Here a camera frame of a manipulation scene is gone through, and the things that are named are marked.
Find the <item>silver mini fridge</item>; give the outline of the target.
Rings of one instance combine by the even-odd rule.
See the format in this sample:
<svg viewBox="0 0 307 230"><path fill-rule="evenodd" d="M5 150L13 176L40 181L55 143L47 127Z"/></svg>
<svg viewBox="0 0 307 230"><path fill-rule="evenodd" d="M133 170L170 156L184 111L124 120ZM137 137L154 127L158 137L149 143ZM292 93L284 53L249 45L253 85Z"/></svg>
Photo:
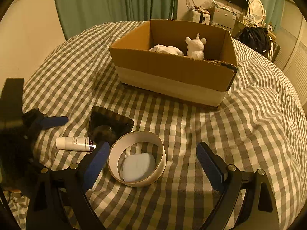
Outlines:
<svg viewBox="0 0 307 230"><path fill-rule="evenodd" d="M236 21L236 15L226 9L215 7L212 10L210 20L214 25L233 29Z"/></svg>

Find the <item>white lotion tube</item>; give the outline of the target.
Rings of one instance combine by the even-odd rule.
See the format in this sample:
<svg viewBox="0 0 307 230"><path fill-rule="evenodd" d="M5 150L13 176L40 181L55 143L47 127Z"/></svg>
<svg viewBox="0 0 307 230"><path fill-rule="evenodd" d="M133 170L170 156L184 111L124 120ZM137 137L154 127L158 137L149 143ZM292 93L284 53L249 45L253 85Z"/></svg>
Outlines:
<svg viewBox="0 0 307 230"><path fill-rule="evenodd" d="M56 147L66 151L91 152L96 145L88 137L58 137Z"/></svg>

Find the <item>black square tray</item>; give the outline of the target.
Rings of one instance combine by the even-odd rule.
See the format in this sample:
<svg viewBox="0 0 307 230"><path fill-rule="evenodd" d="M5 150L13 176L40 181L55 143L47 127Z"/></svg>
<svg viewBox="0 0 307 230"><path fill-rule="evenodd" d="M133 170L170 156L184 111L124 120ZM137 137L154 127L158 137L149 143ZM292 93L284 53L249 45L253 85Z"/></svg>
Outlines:
<svg viewBox="0 0 307 230"><path fill-rule="evenodd" d="M133 126L134 121L131 118L100 106L93 106L87 134L96 145L108 142L112 146L120 137L130 133Z"/></svg>

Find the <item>chair with black clothes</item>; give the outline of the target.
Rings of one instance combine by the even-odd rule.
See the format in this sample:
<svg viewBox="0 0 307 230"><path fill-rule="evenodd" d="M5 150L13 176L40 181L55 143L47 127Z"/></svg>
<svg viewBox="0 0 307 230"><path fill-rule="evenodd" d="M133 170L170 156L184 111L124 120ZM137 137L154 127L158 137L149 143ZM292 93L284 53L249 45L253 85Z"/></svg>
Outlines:
<svg viewBox="0 0 307 230"><path fill-rule="evenodd" d="M263 27L245 27L236 34L235 39L274 62L281 47L269 36Z"/></svg>

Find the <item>white wardrobe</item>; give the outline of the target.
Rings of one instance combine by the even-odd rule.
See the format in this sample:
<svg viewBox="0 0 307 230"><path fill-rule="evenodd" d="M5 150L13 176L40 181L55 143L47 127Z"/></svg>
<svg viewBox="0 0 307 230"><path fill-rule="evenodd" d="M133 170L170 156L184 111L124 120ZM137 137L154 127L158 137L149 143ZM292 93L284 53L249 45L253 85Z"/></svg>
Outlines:
<svg viewBox="0 0 307 230"><path fill-rule="evenodd" d="M288 77L306 111L306 19L292 0L285 0L276 36L281 49L274 64Z"/></svg>

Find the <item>grey checkered bed quilt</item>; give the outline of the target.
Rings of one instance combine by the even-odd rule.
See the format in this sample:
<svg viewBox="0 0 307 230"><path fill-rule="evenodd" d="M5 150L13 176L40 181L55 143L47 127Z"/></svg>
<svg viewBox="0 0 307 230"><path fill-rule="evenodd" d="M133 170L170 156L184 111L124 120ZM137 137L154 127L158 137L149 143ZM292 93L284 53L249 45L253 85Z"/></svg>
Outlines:
<svg viewBox="0 0 307 230"><path fill-rule="evenodd" d="M178 103L124 87L109 46L142 24L109 22L83 31L57 48L24 85L23 110L67 115L69 122L40 134L33 150L43 165L65 169L84 154L56 149L59 136L85 136L93 106L134 121L134 130L157 134L167 165L143 188L127 187L107 168L87 197L107 229L198 229L218 193L196 158L206 142L226 163L243 171L263 169L274 191L280 229L306 202L306 117L288 78L272 62L234 41L238 72L219 109Z"/></svg>

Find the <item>brown cardboard box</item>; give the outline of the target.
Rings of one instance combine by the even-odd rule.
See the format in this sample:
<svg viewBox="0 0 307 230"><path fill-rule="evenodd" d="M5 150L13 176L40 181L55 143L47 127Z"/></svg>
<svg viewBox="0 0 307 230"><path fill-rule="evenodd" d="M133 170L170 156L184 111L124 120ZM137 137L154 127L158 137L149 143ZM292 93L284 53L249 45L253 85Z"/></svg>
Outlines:
<svg viewBox="0 0 307 230"><path fill-rule="evenodd" d="M187 56L185 38L206 38L204 59ZM174 46L184 56L149 51ZM218 107L238 71L232 36L217 26L180 20L149 20L109 47L124 84L192 104Z"/></svg>

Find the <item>white oval mirror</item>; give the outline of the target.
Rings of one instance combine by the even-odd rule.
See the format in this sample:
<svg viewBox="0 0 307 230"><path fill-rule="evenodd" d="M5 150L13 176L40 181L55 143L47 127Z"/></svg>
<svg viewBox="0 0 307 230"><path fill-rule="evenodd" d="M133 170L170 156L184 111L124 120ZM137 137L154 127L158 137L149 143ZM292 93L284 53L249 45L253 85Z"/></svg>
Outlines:
<svg viewBox="0 0 307 230"><path fill-rule="evenodd" d="M263 25L266 11L260 0L253 0L248 8L247 18L253 24Z"/></svg>

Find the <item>white suitcase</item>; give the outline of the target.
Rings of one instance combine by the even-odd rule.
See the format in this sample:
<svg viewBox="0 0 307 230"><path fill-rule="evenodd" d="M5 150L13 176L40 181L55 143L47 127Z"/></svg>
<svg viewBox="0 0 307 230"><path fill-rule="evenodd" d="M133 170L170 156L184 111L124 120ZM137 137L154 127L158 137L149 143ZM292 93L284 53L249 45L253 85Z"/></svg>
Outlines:
<svg viewBox="0 0 307 230"><path fill-rule="evenodd" d="M195 10L190 11L190 21L198 22L202 24L210 24L211 15L207 10Z"/></svg>

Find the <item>large green curtain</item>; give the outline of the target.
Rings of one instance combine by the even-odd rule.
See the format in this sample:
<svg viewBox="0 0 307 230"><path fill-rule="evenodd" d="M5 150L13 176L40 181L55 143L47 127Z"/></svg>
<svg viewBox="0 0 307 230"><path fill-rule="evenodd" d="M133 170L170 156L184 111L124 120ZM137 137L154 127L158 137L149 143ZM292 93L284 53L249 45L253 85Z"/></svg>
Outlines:
<svg viewBox="0 0 307 230"><path fill-rule="evenodd" d="M66 39L105 22L176 17L177 0L55 0Z"/></svg>

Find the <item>light blue earbud case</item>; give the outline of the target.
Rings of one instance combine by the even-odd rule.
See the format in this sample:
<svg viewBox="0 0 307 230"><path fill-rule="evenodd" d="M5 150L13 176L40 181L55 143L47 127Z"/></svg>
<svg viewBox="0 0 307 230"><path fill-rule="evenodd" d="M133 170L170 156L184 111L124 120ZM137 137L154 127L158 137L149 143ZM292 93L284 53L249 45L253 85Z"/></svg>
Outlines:
<svg viewBox="0 0 307 230"><path fill-rule="evenodd" d="M127 156L122 164L122 179L126 182L143 180L152 174L155 166L155 158L149 153Z"/></svg>

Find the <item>white bear figurine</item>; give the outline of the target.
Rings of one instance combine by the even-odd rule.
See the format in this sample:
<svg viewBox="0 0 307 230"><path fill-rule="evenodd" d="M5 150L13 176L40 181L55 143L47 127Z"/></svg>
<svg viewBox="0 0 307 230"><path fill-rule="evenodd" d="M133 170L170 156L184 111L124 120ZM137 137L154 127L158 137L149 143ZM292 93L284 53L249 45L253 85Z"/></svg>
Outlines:
<svg viewBox="0 0 307 230"><path fill-rule="evenodd" d="M205 44L207 43L206 38L200 39L200 34L196 34L195 39L191 39L190 37L185 38L185 43L187 44L187 56L193 59L204 59L204 49Z"/></svg>

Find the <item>white crumpled socks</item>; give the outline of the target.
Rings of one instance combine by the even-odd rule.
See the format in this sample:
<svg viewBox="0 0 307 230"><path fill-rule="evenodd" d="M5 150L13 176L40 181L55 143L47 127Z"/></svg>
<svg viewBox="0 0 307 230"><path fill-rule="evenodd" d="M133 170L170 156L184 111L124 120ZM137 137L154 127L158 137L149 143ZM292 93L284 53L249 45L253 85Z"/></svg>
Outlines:
<svg viewBox="0 0 307 230"><path fill-rule="evenodd" d="M164 45L157 44L153 48L149 49L149 51L184 56L183 52L174 46L164 46Z"/></svg>

